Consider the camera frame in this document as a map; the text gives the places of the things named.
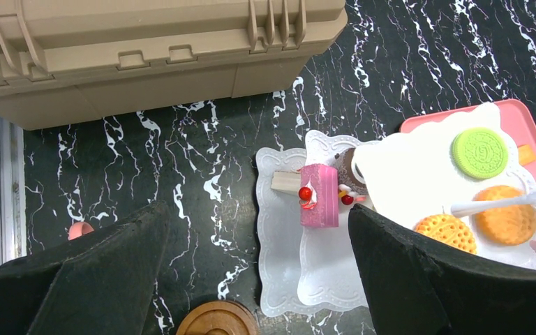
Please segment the white three-tier cake stand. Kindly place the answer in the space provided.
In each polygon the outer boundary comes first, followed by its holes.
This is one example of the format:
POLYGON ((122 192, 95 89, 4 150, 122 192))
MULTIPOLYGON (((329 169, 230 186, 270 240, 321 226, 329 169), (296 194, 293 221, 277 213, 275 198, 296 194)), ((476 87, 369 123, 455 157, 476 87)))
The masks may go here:
POLYGON ((446 213, 453 204, 472 200, 490 186, 536 191, 534 177, 519 164, 518 146, 501 128, 498 106, 475 107, 380 141, 361 142, 349 135, 329 137, 310 131, 302 148, 261 148, 255 160, 262 312, 276 317, 322 309, 349 311, 367 304, 348 233, 348 205, 340 207, 337 228, 306 228, 301 225, 297 197, 271 189, 275 171, 298 172, 315 163, 331 165, 337 153, 358 148, 358 166, 370 189, 364 205, 408 229, 426 216, 446 213), (507 145, 509 161, 497 177, 476 180, 454 165, 450 151, 454 138, 475 127, 495 131, 507 145))

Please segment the pink cake slice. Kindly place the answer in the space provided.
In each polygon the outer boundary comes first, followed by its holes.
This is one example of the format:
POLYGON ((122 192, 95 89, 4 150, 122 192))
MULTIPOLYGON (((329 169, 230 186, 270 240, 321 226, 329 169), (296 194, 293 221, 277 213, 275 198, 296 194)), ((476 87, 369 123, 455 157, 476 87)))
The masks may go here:
POLYGON ((337 228, 339 215, 338 171, 320 163, 300 170, 299 205, 301 225, 307 228, 337 228))

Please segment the chocolate cake cube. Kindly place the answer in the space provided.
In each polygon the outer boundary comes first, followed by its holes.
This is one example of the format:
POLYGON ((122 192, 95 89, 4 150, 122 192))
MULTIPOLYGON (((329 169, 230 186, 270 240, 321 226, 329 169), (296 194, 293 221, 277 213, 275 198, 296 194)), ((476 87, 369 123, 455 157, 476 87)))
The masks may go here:
POLYGON ((354 147, 348 148, 335 155, 333 167, 338 171, 338 183, 349 186, 352 191, 359 195, 368 195, 362 175, 352 163, 354 155, 354 147))

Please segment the tan plastic tool case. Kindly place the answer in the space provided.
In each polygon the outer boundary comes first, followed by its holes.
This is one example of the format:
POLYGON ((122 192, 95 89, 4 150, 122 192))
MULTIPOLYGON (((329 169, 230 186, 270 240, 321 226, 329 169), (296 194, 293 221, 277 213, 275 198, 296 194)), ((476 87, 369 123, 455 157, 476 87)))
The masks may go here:
POLYGON ((0 117, 26 130, 285 90, 343 1, 0 1, 0 117))

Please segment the round orange waffle cookie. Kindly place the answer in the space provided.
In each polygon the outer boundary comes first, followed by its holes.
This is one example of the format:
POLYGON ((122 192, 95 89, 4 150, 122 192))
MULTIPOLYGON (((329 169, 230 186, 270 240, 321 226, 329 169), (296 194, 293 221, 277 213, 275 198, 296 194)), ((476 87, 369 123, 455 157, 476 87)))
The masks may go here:
POLYGON ((470 254, 477 254, 472 230, 459 218, 450 214, 436 214, 423 218, 415 232, 470 254))

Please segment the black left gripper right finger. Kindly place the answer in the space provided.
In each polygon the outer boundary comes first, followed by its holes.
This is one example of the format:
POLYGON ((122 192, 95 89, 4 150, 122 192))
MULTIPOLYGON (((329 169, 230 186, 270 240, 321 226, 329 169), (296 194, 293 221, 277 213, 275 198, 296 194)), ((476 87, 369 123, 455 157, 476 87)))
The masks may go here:
POLYGON ((378 334, 536 334, 536 270, 460 251, 360 204, 348 229, 378 334))

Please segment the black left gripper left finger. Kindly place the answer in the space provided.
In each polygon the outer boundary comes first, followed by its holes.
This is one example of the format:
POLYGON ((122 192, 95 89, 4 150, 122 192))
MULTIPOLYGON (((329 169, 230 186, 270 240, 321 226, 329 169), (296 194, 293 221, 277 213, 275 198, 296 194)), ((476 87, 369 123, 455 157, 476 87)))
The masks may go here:
POLYGON ((0 266, 0 334, 140 334, 170 233, 164 202, 0 266))

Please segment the green round macaron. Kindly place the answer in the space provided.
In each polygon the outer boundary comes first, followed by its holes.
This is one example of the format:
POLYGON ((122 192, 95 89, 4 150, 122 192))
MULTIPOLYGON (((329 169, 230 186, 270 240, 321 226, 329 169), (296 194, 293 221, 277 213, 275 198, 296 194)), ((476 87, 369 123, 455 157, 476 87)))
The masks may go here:
POLYGON ((459 133, 452 142, 451 154, 462 173, 478 180, 498 176, 509 161, 505 141, 489 128, 469 128, 459 133))

